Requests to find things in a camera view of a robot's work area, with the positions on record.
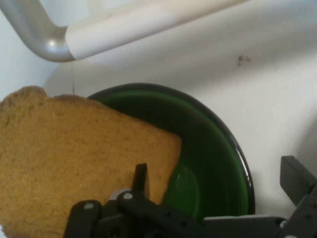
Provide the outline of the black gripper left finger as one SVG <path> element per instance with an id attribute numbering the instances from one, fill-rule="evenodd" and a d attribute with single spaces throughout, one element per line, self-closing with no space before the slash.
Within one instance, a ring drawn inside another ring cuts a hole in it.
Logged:
<path id="1" fill-rule="evenodd" d="M 65 238 L 201 238 L 203 227 L 190 217 L 148 198 L 148 169 L 137 164 L 132 188 L 102 205 L 84 200 L 70 210 Z"/>

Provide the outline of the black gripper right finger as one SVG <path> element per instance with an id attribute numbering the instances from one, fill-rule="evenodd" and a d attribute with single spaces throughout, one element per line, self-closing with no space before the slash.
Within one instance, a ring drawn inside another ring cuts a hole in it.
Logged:
<path id="1" fill-rule="evenodd" d="M 317 236 L 317 178 L 293 156 L 281 157 L 280 186 L 296 206 L 279 238 Z"/>

